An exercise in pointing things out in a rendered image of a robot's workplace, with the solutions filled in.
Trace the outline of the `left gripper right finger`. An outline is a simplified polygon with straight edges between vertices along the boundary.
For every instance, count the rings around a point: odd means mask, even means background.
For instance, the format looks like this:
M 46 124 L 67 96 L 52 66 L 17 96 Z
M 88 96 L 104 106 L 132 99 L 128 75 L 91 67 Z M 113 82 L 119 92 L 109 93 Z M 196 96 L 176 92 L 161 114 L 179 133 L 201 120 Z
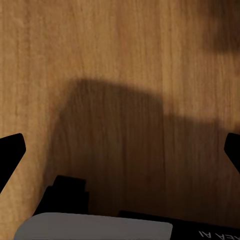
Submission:
M 224 151 L 240 173 L 240 135 L 229 133 L 227 135 Z

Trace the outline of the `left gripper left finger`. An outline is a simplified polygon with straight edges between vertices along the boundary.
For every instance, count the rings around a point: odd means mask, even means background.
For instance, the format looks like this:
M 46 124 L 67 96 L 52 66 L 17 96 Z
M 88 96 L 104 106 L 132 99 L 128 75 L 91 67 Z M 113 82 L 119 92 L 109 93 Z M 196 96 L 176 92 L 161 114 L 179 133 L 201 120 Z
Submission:
M 0 193 L 26 153 L 22 133 L 0 138 Z

